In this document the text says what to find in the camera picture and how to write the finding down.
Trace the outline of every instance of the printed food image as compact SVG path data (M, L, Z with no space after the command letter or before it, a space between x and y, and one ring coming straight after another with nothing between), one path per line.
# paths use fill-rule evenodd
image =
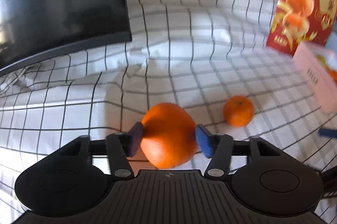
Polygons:
M291 11L284 16L282 25L292 38L300 38L309 31L307 18Z
M267 46L294 55L302 42L325 44L337 13L337 0L278 0Z
M310 16L314 10L314 0L285 0L294 13Z
M333 69L333 68L331 68L331 67L328 66L328 64L326 63L325 56L316 55L316 59L318 60L318 62L320 63L320 65L322 65L323 68L325 68L325 70L330 74L330 76L335 81L335 83L337 83L337 71L335 69Z
M180 166L194 156L195 122L180 106L160 103L142 120L144 136L140 147L149 162L159 169Z

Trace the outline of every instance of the tangerine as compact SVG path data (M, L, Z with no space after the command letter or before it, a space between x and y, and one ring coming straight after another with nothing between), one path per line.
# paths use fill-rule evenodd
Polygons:
M252 121L254 113L253 103L242 95L231 97L223 107L223 117L233 127L246 126Z
M195 122L180 106L160 103L146 113L142 124L140 147L153 166L173 168L188 162L196 153Z

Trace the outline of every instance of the textured black plate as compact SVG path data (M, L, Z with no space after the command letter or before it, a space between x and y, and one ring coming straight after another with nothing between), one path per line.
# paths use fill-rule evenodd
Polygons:
M238 202L225 183L207 180L196 170L142 170L132 180L116 182L100 204L84 213L64 218L48 218L26 212L15 222L15 224L24 223L323 224L324 222L314 213L280 218L256 213Z

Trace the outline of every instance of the black computer monitor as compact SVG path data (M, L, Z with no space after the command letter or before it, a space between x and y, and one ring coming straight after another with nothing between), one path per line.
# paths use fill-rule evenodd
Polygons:
M126 0L0 0L0 76L48 58L127 41Z

